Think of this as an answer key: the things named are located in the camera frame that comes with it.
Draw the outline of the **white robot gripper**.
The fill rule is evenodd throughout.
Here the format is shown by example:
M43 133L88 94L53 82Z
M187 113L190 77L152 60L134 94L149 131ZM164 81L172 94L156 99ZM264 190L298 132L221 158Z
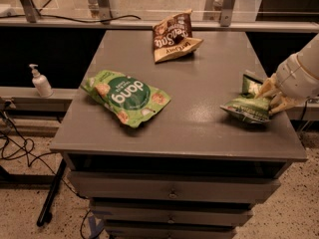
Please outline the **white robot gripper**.
M263 82L255 97L271 98L269 113L275 115L318 95L319 58L295 53L278 66L276 74Z

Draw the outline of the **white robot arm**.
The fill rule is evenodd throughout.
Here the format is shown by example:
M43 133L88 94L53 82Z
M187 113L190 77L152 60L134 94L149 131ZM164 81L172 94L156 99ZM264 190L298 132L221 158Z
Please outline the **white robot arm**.
M269 113L275 115L318 95L319 34L283 61L255 97L270 98Z

